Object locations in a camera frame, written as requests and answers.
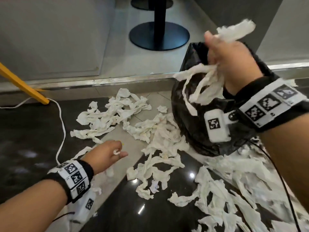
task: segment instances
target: qr code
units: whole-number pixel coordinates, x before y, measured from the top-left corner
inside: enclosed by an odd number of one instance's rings
[[[70,165],[64,167],[64,169],[65,169],[69,174],[71,174],[71,173],[73,173],[73,172],[75,172],[75,171],[77,170],[77,167],[76,167],[74,164],[70,164]]]
[[[208,120],[209,129],[220,129],[220,123],[218,118],[214,118],[211,120]]]
[[[62,164],[58,165],[57,168],[61,169],[64,166],[66,166],[68,164],[68,162],[63,162]]]
[[[93,200],[92,200],[92,199],[88,199],[88,202],[87,202],[87,204],[86,204],[86,208],[87,208],[88,210],[90,210],[91,207],[92,207],[92,205],[93,205]]]
[[[86,189],[85,182],[80,183],[77,187],[77,194],[79,195],[81,192],[83,192]]]
[[[79,183],[83,179],[83,177],[80,174],[80,172],[77,171],[76,173],[71,175],[71,179],[73,180],[74,184],[77,184],[77,183]]]
[[[245,114],[253,121],[259,120],[261,117],[265,116],[265,112],[263,112],[260,108],[257,107],[257,105],[254,105],[247,111],[245,111]]]
[[[291,87],[287,85],[279,86],[277,89],[273,90],[273,92],[275,92],[277,95],[279,95],[283,99],[288,99],[298,94],[298,92],[295,89],[292,89]]]
[[[270,111],[281,104],[280,100],[271,94],[266,95],[257,103],[260,104],[266,111]]]

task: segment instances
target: round black metal base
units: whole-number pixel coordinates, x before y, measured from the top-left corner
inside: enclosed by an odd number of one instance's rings
[[[155,7],[149,8],[148,0],[131,0],[131,5],[140,10],[155,10]],[[166,0],[166,9],[173,6],[173,0]]]
[[[154,22],[142,23],[134,27],[129,34],[130,41],[143,49],[164,51],[176,49],[186,44],[190,34],[184,27],[165,22],[165,34],[160,42],[154,42]]]

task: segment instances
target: yellow leg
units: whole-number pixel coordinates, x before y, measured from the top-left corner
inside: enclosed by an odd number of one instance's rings
[[[46,105],[49,103],[49,100],[37,92],[35,89],[31,88],[24,81],[22,81],[18,76],[8,70],[2,63],[0,63],[0,75],[9,79],[15,86],[20,88],[22,91],[35,98],[37,101]]]

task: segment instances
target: gray wall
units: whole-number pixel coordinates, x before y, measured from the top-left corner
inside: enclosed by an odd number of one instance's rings
[[[98,75],[114,10],[115,0],[0,0],[0,62],[23,80]]]
[[[283,0],[257,53],[269,63],[309,62],[309,0]]]
[[[257,27],[244,41],[256,51],[282,0],[195,0],[217,26],[229,26],[243,19]]]

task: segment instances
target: forearm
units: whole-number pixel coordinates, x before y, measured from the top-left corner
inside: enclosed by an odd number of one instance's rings
[[[62,186],[43,180],[0,205],[0,231],[43,232],[66,205]]]
[[[260,138],[288,186],[309,211],[309,114],[270,129]]]

